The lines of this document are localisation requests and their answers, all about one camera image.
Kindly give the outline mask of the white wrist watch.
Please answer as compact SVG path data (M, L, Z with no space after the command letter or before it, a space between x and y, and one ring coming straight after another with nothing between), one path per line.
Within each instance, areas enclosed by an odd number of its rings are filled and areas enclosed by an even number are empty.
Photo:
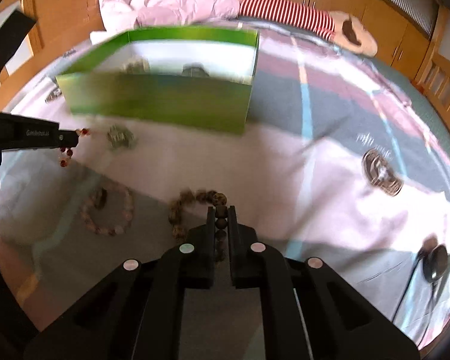
M142 57L129 58L122 65L122 70L127 74L147 74L150 71L149 61Z

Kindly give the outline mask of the black wrist watch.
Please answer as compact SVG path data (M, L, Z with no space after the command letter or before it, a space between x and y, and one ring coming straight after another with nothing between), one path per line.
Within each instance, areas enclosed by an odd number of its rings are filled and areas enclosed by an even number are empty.
M209 77L209 72L200 63L190 63L183 66L183 77Z

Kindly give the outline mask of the plaid bed sheet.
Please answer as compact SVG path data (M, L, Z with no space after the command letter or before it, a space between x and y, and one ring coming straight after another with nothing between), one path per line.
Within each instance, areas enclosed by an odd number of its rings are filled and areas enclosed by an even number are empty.
M9 152L0 166L0 272L14 304L44 329L119 263L159 258L218 192L258 238L297 261L322 258L388 319L424 240L450 253L450 133L401 74L305 33L228 21L259 35L241 134L71 113L51 66L9 110L79 134L57 149ZM396 326L418 347L450 325L450 270L418 265Z

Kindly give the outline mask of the green cardboard box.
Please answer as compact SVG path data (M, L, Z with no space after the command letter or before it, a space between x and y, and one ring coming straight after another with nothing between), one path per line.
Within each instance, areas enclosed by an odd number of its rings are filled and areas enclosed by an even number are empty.
M146 119L241 134L257 65L255 30L225 27L151 27L126 31L92 47L57 76L70 112ZM147 74L122 65L147 59ZM209 77L182 76L200 63Z

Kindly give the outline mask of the pink crumpled blanket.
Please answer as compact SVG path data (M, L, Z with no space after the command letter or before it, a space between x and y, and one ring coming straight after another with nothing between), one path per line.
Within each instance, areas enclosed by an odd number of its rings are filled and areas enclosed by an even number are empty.
M105 29L90 33L96 45L130 29L183 26L235 18L240 0L99 0Z

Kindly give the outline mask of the red striped plush doll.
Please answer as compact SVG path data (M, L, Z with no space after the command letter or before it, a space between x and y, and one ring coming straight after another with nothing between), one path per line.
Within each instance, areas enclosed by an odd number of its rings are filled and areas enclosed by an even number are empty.
M374 57L376 39L361 21L342 11L318 10L290 0L239 0L241 16L268 20L314 33L355 54Z

